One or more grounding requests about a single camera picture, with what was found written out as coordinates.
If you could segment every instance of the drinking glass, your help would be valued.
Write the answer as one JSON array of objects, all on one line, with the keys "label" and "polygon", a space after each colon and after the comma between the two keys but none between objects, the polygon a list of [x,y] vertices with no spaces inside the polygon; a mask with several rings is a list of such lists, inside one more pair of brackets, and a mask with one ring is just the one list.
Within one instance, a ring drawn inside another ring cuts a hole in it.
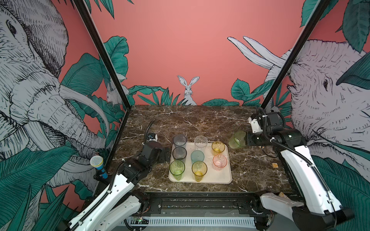
[{"label": "drinking glass", "polygon": [[184,146],[186,142],[187,142],[187,138],[183,134],[178,134],[174,137],[175,147]]},{"label": "drinking glass", "polygon": [[213,157],[213,168],[216,171],[222,170],[228,163],[226,157],[222,154],[215,155]]},{"label": "drinking glass", "polygon": [[205,136],[197,136],[194,139],[194,144],[195,144],[195,150],[200,150],[204,152],[207,144],[208,144],[208,139]]},{"label": "drinking glass", "polygon": [[204,153],[200,150],[195,150],[191,153],[191,163],[204,160]]},{"label": "drinking glass", "polygon": [[181,160],[175,160],[169,165],[169,171],[176,180],[181,180],[185,171],[185,164]]},{"label": "drinking glass", "polygon": [[225,150],[225,145],[221,141],[214,141],[212,143],[212,154],[215,156],[222,153]]},{"label": "drinking glass", "polygon": [[172,151],[172,156],[175,160],[182,160],[186,157],[186,149],[183,147],[175,147],[175,149]]},{"label": "drinking glass", "polygon": [[207,173],[207,165],[203,161],[196,161],[191,166],[191,170],[194,173],[195,180],[199,182]]}]

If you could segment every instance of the rabbit illustration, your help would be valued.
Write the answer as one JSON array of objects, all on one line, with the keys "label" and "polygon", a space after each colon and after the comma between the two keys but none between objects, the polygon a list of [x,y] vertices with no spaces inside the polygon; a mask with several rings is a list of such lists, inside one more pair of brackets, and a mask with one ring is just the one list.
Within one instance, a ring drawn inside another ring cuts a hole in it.
[{"label": "rabbit illustration", "polygon": [[180,83],[185,86],[184,102],[187,101],[185,105],[196,105],[196,102],[194,102],[193,98],[191,98],[191,95],[193,94],[193,91],[191,90],[191,86],[199,80],[199,76],[194,77],[190,81],[189,85],[183,77],[179,75],[177,77],[179,78]]}]

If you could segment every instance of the rabbit ear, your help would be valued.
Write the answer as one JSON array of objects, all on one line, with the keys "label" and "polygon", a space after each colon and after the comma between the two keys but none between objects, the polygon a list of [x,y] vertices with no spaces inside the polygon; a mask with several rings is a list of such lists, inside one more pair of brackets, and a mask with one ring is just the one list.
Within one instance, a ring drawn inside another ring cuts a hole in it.
[{"label": "rabbit ear", "polygon": [[178,78],[179,78],[179,80],[180,80],[180,83],[182,84],[182,85],[184,85],[184,86],[188,86],[188,83],[186,82],[186,80],[183,78],[183,77],[181,77],[181,76],[177,76]]},{"label": "rabbit ear", "polygon": [[195,84],[198,80],[199,80],[199,76],[194,77],[194,78],[190,81],[189,86],[191,86],[191,85]]}]

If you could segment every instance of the black metal frame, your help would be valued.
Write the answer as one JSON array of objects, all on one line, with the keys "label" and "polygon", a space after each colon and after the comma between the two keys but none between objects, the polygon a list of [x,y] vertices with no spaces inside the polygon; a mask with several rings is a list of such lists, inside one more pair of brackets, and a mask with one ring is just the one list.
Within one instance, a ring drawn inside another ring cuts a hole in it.
[{"label": "black metal frame", "polygon": [[269,93],[267,93],[267,96],[262,102],[261,107],[263,109],[266,108],[267,104],[271,100],[271,98],[274,96],[276,90],[278,89],[279,85],[283,81],[284,77],[288,73],[289,68],[293,65],[294,60],[298,56],[299,52],[301,51],[303,45],[307,41],[308,37],[312,33],[313,29],[315,28],[317,22],[320,20],[321,15],[323,14],[326,7],[329,5],[330,0],[320,0],[318,3],[318,6],[312,13],[312,16],[308,20],[305,28],[303,29],[301,35],[299,36],[295,46],[292,49],[292,52],[290,53],[289,57],[287,58],[286,62],[284,63],[283,67],[280,70],[280,73],[276,77],[273,85],[271,86],[271,89]]}]

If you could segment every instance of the white vent grille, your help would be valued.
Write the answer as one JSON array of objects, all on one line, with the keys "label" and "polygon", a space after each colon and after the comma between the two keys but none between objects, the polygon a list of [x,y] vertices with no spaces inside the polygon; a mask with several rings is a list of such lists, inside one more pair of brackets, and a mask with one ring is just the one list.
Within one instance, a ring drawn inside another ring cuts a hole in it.
[{"label": "white vent grille", "polygon": [[[149,226],[227,226],[255,228],[253,217],[143,217],[149,220]],[[132,217],[127,222],[135,226],[146,226],[134,221]]]}]

